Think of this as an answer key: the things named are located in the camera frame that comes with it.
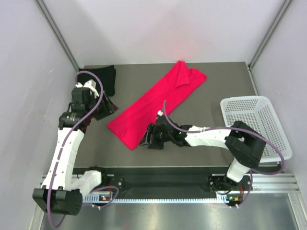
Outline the red polo shirt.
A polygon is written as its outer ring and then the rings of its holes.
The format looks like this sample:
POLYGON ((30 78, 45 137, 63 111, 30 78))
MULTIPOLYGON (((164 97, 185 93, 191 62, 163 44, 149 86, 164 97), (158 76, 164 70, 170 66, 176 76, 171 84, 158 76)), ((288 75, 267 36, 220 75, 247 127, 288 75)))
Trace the red polo shirt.
POLYGON ((134 150, 143 138, 148 124, 155 122, 164 101, 167 114, 170 114, 206 80, 207 76, 203 72, 189 68, 184 61, 178 61, 136 102, 110 121, 107 128, 128 149, 134 150))

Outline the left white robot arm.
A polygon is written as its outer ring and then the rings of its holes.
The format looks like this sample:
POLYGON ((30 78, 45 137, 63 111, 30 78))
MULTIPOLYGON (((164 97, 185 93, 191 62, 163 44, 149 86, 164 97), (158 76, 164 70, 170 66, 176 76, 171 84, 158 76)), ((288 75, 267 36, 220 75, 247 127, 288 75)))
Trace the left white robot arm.
POLYGON ((109 179, 100 167, 90 167, 76 181, 72 180, 77 152, 91 119, 101 120, 116 111, 109 98, 93 86, 78 84, 71 92, 69 108, 59 118, 54 156, 42 185, 32 198, 46 213, 76 216, 83 199, 92 190, 104 190, 109 179))

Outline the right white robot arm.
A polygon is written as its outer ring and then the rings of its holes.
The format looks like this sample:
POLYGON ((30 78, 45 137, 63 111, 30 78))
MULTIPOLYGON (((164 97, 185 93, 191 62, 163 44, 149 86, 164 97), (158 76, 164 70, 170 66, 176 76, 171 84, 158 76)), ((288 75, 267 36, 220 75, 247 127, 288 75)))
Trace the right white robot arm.
POLYGON ((207 128, 174 123, 159 116, 149 123, 139 142, 148 149, 162 150, 166 142, 178 147, 209 146, 229 150, 234 160, 224 176, 224 184, 234 190, 241 185, 244 175, 259 166, 266 142, 263 137, 242 121, 225 128, 207 128))

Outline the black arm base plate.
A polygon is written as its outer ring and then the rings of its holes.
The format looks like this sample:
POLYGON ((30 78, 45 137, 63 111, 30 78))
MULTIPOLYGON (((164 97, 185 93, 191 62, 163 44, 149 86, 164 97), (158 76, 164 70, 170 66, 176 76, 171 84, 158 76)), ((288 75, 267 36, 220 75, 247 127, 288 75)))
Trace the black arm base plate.
POLYGON ((189 188, 199 189, 204 192, 213 191, 239 191, 242 187, 247 191, 251 181, 248 175, 245 175, 239 183, 231 182, 221 175, 174 175, 174 174, 152 174, 152 175, 111 175, 105 182, 106 185, 114 185, 120 191, 128 191, 133 188, 189 188))

